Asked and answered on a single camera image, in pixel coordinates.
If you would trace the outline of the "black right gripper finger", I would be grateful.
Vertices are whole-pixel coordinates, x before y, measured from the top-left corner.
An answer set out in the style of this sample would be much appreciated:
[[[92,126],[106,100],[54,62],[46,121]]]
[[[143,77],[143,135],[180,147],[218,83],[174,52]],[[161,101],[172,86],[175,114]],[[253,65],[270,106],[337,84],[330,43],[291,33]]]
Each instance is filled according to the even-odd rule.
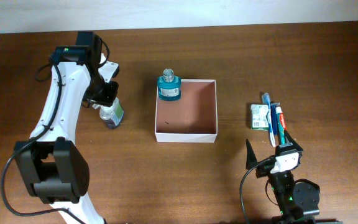
[[[284,147],[285,152],[296,151],[296,152],[303,152],[303,148],[290,136],[287,130],[284,130],[284,134],[288,143],[286,143]]]
[[[255,156],[254,150],[248,139],[246,139],[246,151],[247,151],[246,169],[250,170],[251,168],[255,167],[258,164],[258,160]]]

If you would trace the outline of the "purple foaming soap pump bottle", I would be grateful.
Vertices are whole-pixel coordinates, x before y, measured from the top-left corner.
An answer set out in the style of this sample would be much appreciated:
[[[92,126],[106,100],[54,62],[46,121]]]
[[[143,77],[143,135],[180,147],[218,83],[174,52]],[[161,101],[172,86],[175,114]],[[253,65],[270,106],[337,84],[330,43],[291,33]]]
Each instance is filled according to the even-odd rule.
[[[118,97],[114,99],[111,106],[94,104],[92,107],[94,109],[99,109],[99,116],[109,129],[116,129],[121,125],[124,117],[124,110]]]

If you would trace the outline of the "green white wipes packet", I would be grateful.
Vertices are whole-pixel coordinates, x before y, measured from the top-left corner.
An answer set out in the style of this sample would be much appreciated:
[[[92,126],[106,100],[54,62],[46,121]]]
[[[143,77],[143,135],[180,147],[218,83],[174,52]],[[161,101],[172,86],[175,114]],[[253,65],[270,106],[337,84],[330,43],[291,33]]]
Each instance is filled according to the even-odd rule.
[[[251,129],[253,130],[269,130],[269,122],[267,120],[267,115],[269,112],[269,108],[267,105],[258,105],[251,104]]]

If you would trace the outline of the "blue Listerine mouthwash bottle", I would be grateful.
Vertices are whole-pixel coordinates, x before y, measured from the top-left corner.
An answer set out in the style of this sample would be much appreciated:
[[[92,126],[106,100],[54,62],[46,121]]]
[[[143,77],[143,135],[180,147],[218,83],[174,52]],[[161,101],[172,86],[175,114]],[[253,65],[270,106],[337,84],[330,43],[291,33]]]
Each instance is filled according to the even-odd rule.
[[[157,78],[158,97],[164,101],[176,101],[181,98],[181,78],[174,71],[166,68]]]

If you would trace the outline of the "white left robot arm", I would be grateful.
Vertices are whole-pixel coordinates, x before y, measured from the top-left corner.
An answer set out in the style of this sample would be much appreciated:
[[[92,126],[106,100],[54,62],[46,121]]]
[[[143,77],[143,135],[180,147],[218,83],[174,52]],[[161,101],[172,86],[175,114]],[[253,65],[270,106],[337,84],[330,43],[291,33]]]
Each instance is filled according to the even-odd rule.
[[[88,194],[90,170],[76,147],[76,125],[93,79],[86,65],[52,64],[52,82],[41,117],[28,141],[14,148],[30,196],[49,204],[66,223],[105,223]]]

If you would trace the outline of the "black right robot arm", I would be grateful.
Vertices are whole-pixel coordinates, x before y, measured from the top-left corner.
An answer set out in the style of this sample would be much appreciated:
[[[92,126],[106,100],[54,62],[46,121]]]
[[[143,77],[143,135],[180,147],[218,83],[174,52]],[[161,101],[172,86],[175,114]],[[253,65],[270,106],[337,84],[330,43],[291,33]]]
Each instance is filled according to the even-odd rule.
[[[249,141],[246,141],[246,169],[240,187],[240,199],[243,199],[242,189],[246,177],[254,170],[256,177],[267,177],[271,185],[280,215],[272,218],[272,223],[316,223],[315,216],[319,215],[318,184],[307,180],[295,180],[292,170],[300,164],[303,148],[284,131],[285,144],[275,148],[275,154],[258,161]]]

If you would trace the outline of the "Colgate toothpaste tube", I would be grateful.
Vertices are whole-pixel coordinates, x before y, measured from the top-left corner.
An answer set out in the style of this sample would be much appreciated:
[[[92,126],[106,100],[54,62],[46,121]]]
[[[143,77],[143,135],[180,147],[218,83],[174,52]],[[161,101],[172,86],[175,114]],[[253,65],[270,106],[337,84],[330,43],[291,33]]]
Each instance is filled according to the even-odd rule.
[[[283,111],[280,106],[276,107],[275,113],[276,113],[276,119],[277,119],[278,135],[280,137],[280,144],[285,144],[286,137],[285,137],[284,130],[287,129],[287,126],[285,123],[285,117],[284,117]]]

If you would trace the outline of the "blue white toothbrush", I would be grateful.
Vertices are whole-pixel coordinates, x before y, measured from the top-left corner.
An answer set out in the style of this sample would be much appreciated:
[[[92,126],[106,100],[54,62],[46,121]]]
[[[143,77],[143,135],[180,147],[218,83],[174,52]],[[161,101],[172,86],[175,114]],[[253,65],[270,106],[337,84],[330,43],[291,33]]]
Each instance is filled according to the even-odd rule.
[[[267,121],[268,121],[268,128],[269,128],[269,140],[270,143],[272,145],[272,147],[276,146],[276,142],[275,142],[275,136],[273,133],[273,124],[272,124],[272,110],[271,110],[271,100],[270,100],[270,95],[268,93],[263,93],[262,94],[262,103],[267,105],[268,107],[268,112],[267,112]]]

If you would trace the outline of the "pink cardboard box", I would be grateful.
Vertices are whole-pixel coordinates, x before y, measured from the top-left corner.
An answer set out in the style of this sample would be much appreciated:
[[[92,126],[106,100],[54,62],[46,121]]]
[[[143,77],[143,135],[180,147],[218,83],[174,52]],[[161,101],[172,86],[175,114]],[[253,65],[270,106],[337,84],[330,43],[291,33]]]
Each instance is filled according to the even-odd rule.
[[[158,142],[214,143],[218,135],[216,80],[183,79],[181,98],[156,96],[154,134]]]

